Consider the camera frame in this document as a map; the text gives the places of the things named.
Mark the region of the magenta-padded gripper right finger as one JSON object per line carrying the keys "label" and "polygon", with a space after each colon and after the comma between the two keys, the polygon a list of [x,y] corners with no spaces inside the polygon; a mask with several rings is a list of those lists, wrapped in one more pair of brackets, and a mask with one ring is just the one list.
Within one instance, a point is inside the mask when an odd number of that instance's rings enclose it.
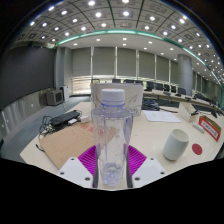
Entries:
{"label": "magenta-padded gripper right finger", "polygon": [[133,146],[128,148],[126,170],[128,188],[140,188],[165,176],[165,169],[154,157],[146,157]]}

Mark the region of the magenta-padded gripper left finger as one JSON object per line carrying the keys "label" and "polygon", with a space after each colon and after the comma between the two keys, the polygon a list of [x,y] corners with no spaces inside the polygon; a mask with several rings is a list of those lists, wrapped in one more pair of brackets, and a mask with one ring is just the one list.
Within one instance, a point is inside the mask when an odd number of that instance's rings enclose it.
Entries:
{"label": "magenta-padded gripper left finger", "polygon": [[98,185],[96,147],[91,146],[78,157],[70,157],[57,175],[84,188]]}

